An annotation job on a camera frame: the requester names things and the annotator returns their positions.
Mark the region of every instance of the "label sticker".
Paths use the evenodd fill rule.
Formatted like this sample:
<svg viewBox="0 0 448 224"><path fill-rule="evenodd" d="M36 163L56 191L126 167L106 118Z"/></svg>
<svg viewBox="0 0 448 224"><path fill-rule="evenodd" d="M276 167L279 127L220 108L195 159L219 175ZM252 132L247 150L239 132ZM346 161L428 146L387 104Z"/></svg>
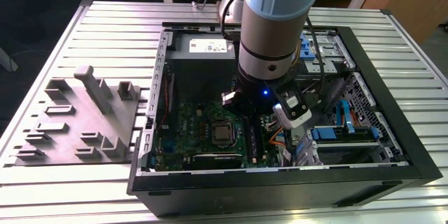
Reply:
<svg viewBox="0 0 448 224"><path fill-rule="evenodd" d="M294 108L295 106L299 105L299 99L296 96L291 97L287 99L287 104L290 106L290 108Z"/></svg>
<svg viewBox="0 0 448 224"><path fill-rule="evenodd" d="M291 153L287 151L287 149L283 150L283 156L291 161Z"/></svg>
<svg viewBox="0 0 448 224"><path fill-rule="evenodd" d="M190 52L227 52L226 39L192 39Z"/></svg>

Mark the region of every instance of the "gray plastic part holder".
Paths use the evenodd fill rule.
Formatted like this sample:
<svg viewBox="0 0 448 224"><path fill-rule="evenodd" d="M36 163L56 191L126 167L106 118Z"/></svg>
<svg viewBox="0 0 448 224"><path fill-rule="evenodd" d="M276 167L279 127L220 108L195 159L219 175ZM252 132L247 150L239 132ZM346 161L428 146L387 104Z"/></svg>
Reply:
<svg viewBox="0 0 448 224"><path fill-rule="evenodd" d="M92 73L90 66L84 70ZM31 125L34 130L24 134L16 165L130 161L128 149L140 87L132 86L135 99L122 100L118 86L108 87L104 79L96 79L94 76L88 76L87 79L88 85L96 85L96 88L92 88L95 91L90 92L83 82L68 86L64 79L51 79L46 92L50 88L58 90L64 99L55 100L54 92L47 92L52 100L44 104L38 125ZM110 106L108 113L103 113L98 106L99 97ZM60 113L48 113L48 108Z"/></svg>
<svg viewBox="0 0 448 224"><path fill-rule="evenodd" d="M123 101L135 100L138 97L131 81L120 81L118 91Z"/></svg>
<svg viewBox="0 0 448 224"><path fill-rule="evenodd" d="M107 93L104 93L104 88L100 87L95 77L94 77L94 67L92 66L79 66L74 74L75 78L80 80L84 84L86 91L90 94L92 101L99 107L103 114L111 112L111 104L108 103Z"/></svg>

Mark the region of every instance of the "blue drive bracket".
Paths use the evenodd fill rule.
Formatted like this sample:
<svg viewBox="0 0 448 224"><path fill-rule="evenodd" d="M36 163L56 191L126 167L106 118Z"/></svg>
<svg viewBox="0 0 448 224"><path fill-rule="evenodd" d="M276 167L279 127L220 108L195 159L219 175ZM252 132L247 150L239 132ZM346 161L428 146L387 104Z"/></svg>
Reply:
<svg viewBox="0 0 448 224"><path fill-rule="evenodd" d="M300 59L302 60L315 60L316 55L310 49L310 40L306 38L304 34L300 35L302 46L300 46Z"/></svg>
<svg viewBox="0 0 448 224"><path fill-rule="evenodd" d="M371 131L372 131L372 135L374 135L375 140L378 140L380 138L380 133L379 133L378 128L371 127Z"/></svg>
<svg viewBox="0 0 448 224"><path fill-rule="evenodd" d="M319 139L338 139L335 129L332 127L311 129L311 136L314 140Z"/></svg>
<svg viewBox="0 0 448 224"><path fill-rule="evenodd" d="M347 124L347 128L348 128L348 133L354 134L355 133L355 128L354 128L354 124L352 124L352 117L350 115L350 105L348 102L346 100L340 100L336 106L336 124L338 125L346 125ZM342 119L342 108L344 110L344 122Z"/></svg>

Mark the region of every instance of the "slotted aluminum surface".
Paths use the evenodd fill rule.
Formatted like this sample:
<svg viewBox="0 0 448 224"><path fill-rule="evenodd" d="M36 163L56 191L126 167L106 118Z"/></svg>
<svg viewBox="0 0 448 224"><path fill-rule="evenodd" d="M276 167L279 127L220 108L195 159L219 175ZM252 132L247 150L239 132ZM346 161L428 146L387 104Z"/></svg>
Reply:
<svg viewBox="0 0 448 224"><path fill-rule="evenodd" d="M199 222L312 221L312 223L444 223L448 220L448 90L447 80L391 16L379 10L314 8L315 25L350 26L446 176L362 207L258 212L179 218ZM96 67L110 86L132 81L143 88L134 142L144 126L152 67L163 21L216 22L216 6L202 12L190 4L94 2L80 7L0 141L0 220L12 223L118 223L158 221L126 193L130 165L10 167L23 143L23 130L47 101L52 77L72 85L78 65Z"/></svg>

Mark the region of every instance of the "floor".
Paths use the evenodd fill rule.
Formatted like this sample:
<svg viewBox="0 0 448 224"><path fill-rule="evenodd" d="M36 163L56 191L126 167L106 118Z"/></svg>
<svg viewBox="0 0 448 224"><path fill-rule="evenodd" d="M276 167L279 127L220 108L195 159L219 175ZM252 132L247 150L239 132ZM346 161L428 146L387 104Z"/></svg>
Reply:
<svg viewBox="0 0 448 224"><path fill-rule="evenodd" d="M0 48L20 66L0 68L0 135L20 106L82 0L0 0ZM162 2L163 0L103 0ZM191 0L175 0L188 3ZM448 33L440 27L423 49L448 75Z"/></svg>

